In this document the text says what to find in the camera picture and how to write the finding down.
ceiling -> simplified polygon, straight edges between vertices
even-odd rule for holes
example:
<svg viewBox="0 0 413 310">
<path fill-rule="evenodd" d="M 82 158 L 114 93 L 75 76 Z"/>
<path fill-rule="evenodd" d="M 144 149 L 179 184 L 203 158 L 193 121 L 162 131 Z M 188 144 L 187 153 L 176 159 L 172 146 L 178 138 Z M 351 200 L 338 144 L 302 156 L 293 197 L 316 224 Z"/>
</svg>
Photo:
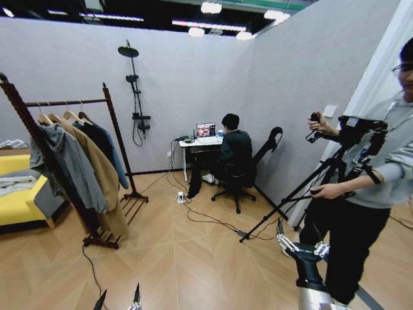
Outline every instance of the ceiling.
<svg viewBox="0 0 413 310">
<path fill-rule="evenodd" d="M 201 12 L 202 1 L 198 0 L 0 0 L 0 6 L 9 9 L 15 17 L 46 19 L 70 23 L 91 23 L 107 26 L 147 28 L 188 32 L 187 26 L 173 25 L 172 20 L 244 26 L 255 34 L 273 20 L 265 19 L 268 10 L 280 10 L 294 15 L 317 0 L 226 0 L 219 14 Z M 55 10 L 67 15 L 55 15 Z M 96 17 L 94 14 L 140 17 L 143 21 L 125 21 Z M 0 16 L 6 17 L 3 10 Z M 237 31 L 205 29 L 206 34 L 236 36 Z"/>
</svg>

monitor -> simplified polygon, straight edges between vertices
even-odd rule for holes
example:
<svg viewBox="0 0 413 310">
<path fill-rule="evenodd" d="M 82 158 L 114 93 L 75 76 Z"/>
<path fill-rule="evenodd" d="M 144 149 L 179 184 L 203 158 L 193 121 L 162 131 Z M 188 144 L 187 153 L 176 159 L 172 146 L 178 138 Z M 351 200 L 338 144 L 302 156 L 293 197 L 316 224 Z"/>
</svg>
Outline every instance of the monitor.
<svg viewBox="0 0 413 310">
<path fill-rule="evenodd" d="M 215 137 L 215 123 L 210 124 L 197 124 L 196 136 L 201 137 Z"/>
</svg>

power strip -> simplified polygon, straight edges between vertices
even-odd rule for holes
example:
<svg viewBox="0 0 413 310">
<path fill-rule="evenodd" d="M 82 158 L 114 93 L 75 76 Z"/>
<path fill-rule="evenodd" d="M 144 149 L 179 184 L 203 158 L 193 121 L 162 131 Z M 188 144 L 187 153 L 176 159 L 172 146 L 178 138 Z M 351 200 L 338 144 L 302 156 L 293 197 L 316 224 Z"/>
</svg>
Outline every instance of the power strip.
<svg viewBox="0 0 413 310">
<path fill-rule="evenodd" d="M 183 192 L 178 192 L 178 203 L 184 203 Z"/>
</svg>

ceiling light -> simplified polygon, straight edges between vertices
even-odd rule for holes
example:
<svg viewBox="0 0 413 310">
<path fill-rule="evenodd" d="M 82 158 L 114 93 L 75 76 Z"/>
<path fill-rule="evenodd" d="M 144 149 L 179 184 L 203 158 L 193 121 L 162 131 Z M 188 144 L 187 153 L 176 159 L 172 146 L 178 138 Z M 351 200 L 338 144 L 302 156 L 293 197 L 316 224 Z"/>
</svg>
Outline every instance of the ceiling light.
<svg viewBox="0 0 413 310">
<path fill-rule="evenodd" d="M 284 13 L 282 11 L 275 11 L 275 10 L 268 10 L 264 14 L 265 19 L 274 19 L 276 21 L 276 25 L 287 20 L 290 16 L 291 15 L 288 13 Z"/>
<path fill-rule="evenodd" d="M 188 33 L 191 37 L 202 37 L 205 34 L 205 30 L 198 27 L 191 27 Z"/>
<path fill-rule="evenodd" d="M 222 5 L 219 3 L 204 2 L 201 5 L 202 13 L 218 14 L 222 10 Z"/>
<path fill-rule="evenodd" d="M 10 11 L 7 8 L 3 8 L 3 12 L 8 16 L 8 17 L 14 17 L 14 14 L 12 11 Z"/>
<path fill-rule="evenodd" d="M 187 26 L 187 27 L 198 27 L 198 28 L 208 28 L 208 29 L 222 29 L 229 31 L 245 31 L 247 28 L 243 26 L 231 26 L 231 25 L 220 25 L 220 24 L 206 24 L 206 23 L 196 23 L 193 21 L 172 21 L 173 25 Z"/>
<path fill-rule="evenodd" d="M 119 15 L 106 15 L 106 14 L 94 14 L 94 13 L 79 13 L 81 17 L 90 17 L 90 18 L 102 18 L 102 19 L 117 19 L 121 21 L 143 21 L 143 18 L 133 17 L 133 16 L 119 16 Z"/>
<path fill-rule="evenodd" d="M 53 15 L 67 15 L 67 13 L 65 11 L 47 10 L 47 12 L 49 14 L 53 14 Z"/>
<path fill-rule="evenodd" d="M 252 33 L 247 31 L 241 31 L 237 34 L 238 40 L 249 40 L 252 39 Z"/>
</svg>

gray wall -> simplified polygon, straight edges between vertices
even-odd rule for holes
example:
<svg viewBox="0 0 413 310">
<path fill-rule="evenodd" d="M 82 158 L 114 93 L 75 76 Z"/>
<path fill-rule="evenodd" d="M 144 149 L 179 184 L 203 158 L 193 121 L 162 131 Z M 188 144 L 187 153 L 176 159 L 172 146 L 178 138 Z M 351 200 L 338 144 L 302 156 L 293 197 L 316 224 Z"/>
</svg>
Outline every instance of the gray wall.
<svg viewBox="0 0 413 310">
<path fill-rule="evenodd" d="M 189 37 L 159 32 L 44 21 L 0 19 L 0 70 L 24 99 L 102 97 L 112 94 L 132 171 L 165 169 L 170 141 L 200 121 L 219 124 L 223 114 L 241 116 L 240 128 L 254 152 L 281 126 L 277 151 L 259 166 L 257 184 L 274 201 L 310 174 L 326 142 L 311 145 L 305 117 L 326 104 L 344 111 L 398 0 L 321 0 L 253 41 L 233 37 Z M 133 109 L 125 75 L 129 61 L 117 47 L 129 38 L 141 55 L 136 65 L 145 114 L 153 117 L 145 147 L 132 143 Z M 27 137 L 0 94 L 0 141 Z M 71 108 L 74 112 L 79 107 Z M 44 109 L 62 114 L 65 108 Z M 112 130 L 106 107 L 84 106 Z M 177 153 L 175 167 L 182 167 Z"/>
<path fill-rule="evenodd" d="M 254 40 L 243 128 L 257 150 L 274 126 L 284 129 L 256 183 L 279 203 L 315 168 L 325 141 L 306 142 L 305 118 L 325 105 L 340 116 L 366 69 L 398 0 L 321 0 Z"/>
<path fill-rule="evenodd" d="M 233 37 L 190 37 L 187 33 L 0 18 L 0 71 L 24 100 L 103 98 L 109 88 L 133 172 L 166 169 L 170 141 L 191 134 L 196 123 L 240 113 L 246 98 L 252 42 Z M 151 115 L 143 148 L 132 142 L 133 96 L 125 76 L 130 60 L 117 48 L 131 45 L 136 59 L 143 112 Z M 9 101 L 0 92 L 0 141 L 28 139 Z M 71 106 L 77 113 L 80 106 Z M 37 117 L 38 108 L 31 108 Z M 66 107 L 43 108 L 61 115 Z M 111 131 L 106 105 L 84 105 L 93 121 Z M 177 152 L 175 167 L 182 167 Z"/>
</svg>

